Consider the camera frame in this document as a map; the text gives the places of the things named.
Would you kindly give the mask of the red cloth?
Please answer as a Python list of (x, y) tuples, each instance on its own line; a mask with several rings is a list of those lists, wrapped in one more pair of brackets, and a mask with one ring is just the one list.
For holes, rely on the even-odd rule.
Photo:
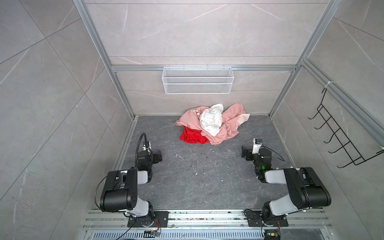
[(206, 144), (210, 141), (207, 137), (202, 135), (201, 130), (194, 130), (188, 127), (184, 127), (183, 133), (180, 136), (180, 140), (188, 144)]

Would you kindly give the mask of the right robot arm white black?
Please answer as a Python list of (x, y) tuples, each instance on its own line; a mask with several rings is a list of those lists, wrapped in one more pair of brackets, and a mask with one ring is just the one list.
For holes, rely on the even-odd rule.
[(261, 146), (257, 152), (242, 146), (242, 158), (251, 161), (257, 179), (264, 184), (285, 185), (288, 194), (266, 202), (260, 211), (244, 210), (249, 226), (288, 226), (286, 216), (331, 204), (331, 195), (313, 168), (272, 168), (272, 150)]

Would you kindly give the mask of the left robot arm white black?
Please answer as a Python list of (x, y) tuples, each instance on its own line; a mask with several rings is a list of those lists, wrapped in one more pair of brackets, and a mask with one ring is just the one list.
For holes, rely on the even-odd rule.
[(140, 151), (137, 166), (128, 170), (111, 171), (99, 200), (103, 212), (121, 212), (143, 227), (150, 227), (156, 221), (153, 205), (138, 197), (138, 186), (148, 184), (153, 178), (152, 167), (163, 160), (162, 153)]

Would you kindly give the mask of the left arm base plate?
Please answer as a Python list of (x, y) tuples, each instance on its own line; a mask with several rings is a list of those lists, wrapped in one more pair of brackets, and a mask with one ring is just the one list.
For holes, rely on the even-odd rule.
[(149, 213), (145, 217), (133, 217), (130, 215), (127, 227), (133, 228), (165, 228), (168, 226), (169, 221), (168, 211), (154, 211), (154, 213)]

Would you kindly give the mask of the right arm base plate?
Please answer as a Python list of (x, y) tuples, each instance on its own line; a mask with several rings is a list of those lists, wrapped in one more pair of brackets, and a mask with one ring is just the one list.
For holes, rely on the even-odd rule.
[(286, 216), (274, 216), (268, 211), (255, 211), (245, 209), (243, 211), (249, 227), (288, 227)]

